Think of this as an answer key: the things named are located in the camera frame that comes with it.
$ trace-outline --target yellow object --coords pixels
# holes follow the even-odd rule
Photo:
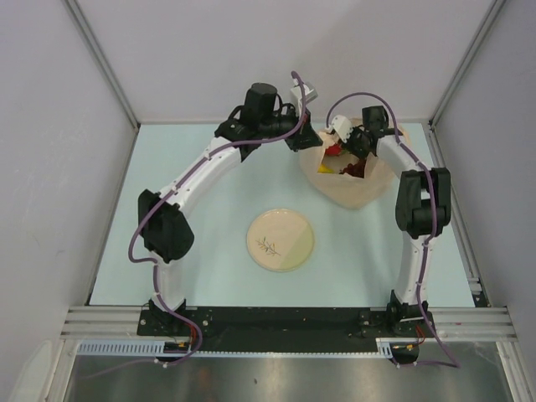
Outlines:
[[[324,165],[323,163],[321,163],[320,166],[318,167],[318,172],[319,173],[333,173],[333,170],[327,167],[326,165]]]

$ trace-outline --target table surface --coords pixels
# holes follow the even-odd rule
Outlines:
[[[152,296],[152,265],[134,265],[127,247],[137,226],[137,198],[158,191],[208,145],[216,125],[142,126],[101,259],[91,305],[140,306]],[[422,125],[404,124],[414,151],[431,166]],[[263,145],[222,178],[188,219],[195,243],[184,257],[190,306],[384,307],[398,277],[402,235],[394,221],[398,180],[359,210],[319,193],[283,143]],[[245,236],[269,209],[294,209],[310,220],[316,245],[292,272],[258,266]],[[135,255],[147,255],[138,240]],[[430,266],[433,307],[473,307],[451,225],[438,239]]]

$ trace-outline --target beige plate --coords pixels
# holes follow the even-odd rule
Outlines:
[[[253,221],[247,244],[257,264],[270,271],[287,272],[295,270],[311,254],[315,236],[302,214],[273,209]]]

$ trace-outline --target shiny gray surface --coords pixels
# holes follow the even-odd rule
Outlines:
[[[193,358],[174,368],[140,363],[80,377],[124,358],[78,357],[66,401],[511,401],[494,343],[451,344],[462,369],[396,369],[383,359]],[[443,359],[435,344],[422,358]]]

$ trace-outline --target light blue tabletop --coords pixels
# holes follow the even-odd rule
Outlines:
[[[431,166],[421,124],[404,124],[415,153]],[[143,305],[152,296],[151,264],[134,265],[127,247],[137,226],[137,198],[159,191],[201,154],[216,125],[142,126],[121,191],[91,305]],[[384,307],[398,277],[402,235],[394,221],[398,180],[360,210],[320,194],[283,143],[254,151],[222,178],[189,218],[195,243],[184,257],[190,306]],[[299,269],[276,273],[258,266],[246,248],[251,222],[269,209],[306,215],[316,245]],[[137,256],[147,255],[142,240]],[[433,307],[472,307],[471,291],[452,227],[438,239],[428,301]]]

